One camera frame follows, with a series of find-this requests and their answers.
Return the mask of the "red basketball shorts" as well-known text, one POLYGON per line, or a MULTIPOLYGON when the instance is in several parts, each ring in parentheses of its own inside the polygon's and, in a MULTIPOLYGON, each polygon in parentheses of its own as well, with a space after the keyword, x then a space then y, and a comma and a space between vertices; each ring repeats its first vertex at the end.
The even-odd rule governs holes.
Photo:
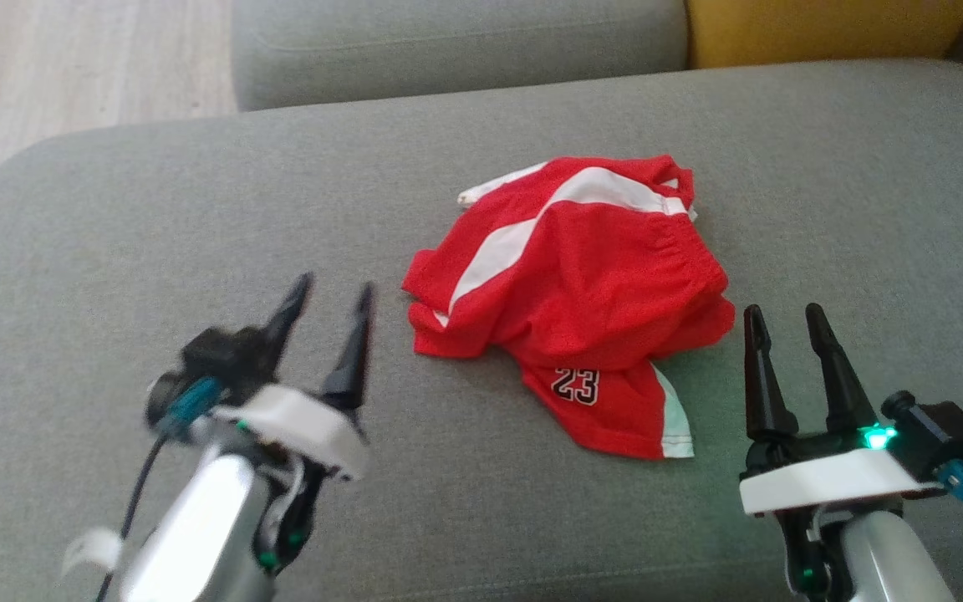
POLYGON ((563 156, 467 188, 402 288, 414 350, 500 348, 579 446, 635 460, 695 454, 657 363, 715 345, 736 319, 696 228, 693 171, 672 156, 563 156))

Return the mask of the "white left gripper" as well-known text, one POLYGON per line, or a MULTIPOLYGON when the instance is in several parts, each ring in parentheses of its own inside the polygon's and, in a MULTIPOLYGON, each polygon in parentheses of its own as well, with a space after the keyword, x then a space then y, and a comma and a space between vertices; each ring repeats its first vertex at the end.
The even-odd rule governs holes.
MULTIPOLYGON (((313 280, 313 272, 299 275, 262 327, 261 359, 268 373, 278 372, 313 280)), ((374 301, 374 283, 366 283, 350 312, 343 350, 324 378, 323 400, 290 386, 267 385, 242 406, 211 412, 252 443, 257 471, 272 483, 253 537, 257 563, 271 575, 293 563, 309 541, 325 481, 358 481, 369 472, 369 443, 351 412, 364 404, 374 301)))

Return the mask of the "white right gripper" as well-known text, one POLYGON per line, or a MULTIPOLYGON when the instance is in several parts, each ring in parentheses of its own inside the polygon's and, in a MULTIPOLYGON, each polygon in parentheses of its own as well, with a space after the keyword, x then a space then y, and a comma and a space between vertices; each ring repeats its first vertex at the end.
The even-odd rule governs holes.
MULTIPOLYGON (((805 317, 824 377, 828 433, 876 426, 878 416, 824 309, 808 304, 805 317)), ((759 305, 745 308, 744 340, 746 435, 795 437, 798 420, 784 403, 759 305)), ((873 448, 769 470, 749 467, 739 483, 745 514, 779 523, 787 587, 798 599, 946 599, 946 580, 903 507, 909 498, 940 492, 873 448)))

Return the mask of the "long grey sofa seat cushion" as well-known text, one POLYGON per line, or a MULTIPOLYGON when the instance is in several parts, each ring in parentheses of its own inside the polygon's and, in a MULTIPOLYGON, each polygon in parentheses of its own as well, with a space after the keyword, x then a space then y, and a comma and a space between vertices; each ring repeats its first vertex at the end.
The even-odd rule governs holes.
POLYGON ((685 0, 232 0, 243 111, 685 69, 685 0))

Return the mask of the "wide yellow sofa backrest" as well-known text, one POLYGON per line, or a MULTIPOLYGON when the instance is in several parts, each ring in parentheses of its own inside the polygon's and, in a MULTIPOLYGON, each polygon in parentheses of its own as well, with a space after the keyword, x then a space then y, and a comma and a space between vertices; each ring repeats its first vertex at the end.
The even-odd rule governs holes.
POLYGON ((685 0, 693 69, 944 57, 963 0, 685 0))

